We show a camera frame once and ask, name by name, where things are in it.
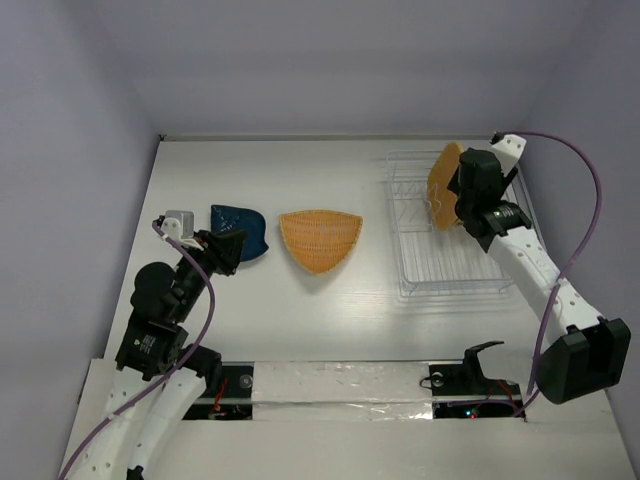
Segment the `dark blue plate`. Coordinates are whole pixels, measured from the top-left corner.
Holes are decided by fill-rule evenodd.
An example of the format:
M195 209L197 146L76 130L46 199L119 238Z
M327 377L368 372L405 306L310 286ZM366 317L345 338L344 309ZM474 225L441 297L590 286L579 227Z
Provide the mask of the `dark blue plate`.
M210 210L211 231L216 234L244 231L240 262L248 262L264 255L269 245L266 242L266 220L256 210L228 205L212 205Z

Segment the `triangular woven orange plate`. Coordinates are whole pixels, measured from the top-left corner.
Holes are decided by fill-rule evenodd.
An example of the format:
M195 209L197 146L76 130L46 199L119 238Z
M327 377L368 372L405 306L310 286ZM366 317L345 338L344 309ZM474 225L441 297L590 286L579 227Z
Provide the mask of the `triangular woven orange plate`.
M279 216L286 250L313 275L337 268L357 244L362 226L361 216L334 210L303 210Z

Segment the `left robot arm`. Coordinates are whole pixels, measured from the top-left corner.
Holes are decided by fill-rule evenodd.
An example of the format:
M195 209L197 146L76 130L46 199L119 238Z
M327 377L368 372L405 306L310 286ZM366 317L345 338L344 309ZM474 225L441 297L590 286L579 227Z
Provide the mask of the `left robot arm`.
M189 343L182 324L201 293L214 292L212 275L235 274L247 234L183 235L169 217L152 227L181 259L176 267L150 263L136 275L104 417L70 455L62 479L150 478L194 401L220 386L220 354L202 346L202 334Z

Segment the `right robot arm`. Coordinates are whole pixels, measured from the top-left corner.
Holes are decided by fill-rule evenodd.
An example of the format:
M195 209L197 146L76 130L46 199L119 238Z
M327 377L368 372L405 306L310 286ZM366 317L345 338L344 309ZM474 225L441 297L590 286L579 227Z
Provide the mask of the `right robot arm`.
M577 292L541 245L529 217L504 200L513 177L503 173L493 152L468 148L455 154L447 188L466 232L538 316L530 383L560 405L619 383L631 331Z

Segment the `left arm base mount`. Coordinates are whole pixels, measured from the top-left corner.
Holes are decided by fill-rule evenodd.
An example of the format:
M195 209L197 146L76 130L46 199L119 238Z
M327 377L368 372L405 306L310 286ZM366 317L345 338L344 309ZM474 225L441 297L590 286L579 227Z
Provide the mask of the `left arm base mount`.
M251 420L253 385L253 363L224 363L218 384L194 402L183 420Z

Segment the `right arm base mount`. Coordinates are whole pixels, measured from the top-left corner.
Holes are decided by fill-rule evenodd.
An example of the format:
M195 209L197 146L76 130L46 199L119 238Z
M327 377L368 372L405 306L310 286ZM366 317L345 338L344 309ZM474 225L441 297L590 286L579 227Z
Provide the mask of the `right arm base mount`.
M432 395L435 419L509 418L523 407L517 383L486 377L482 370L479 353L502 344L481 343L467 348L461 360L429 365L419 386Z

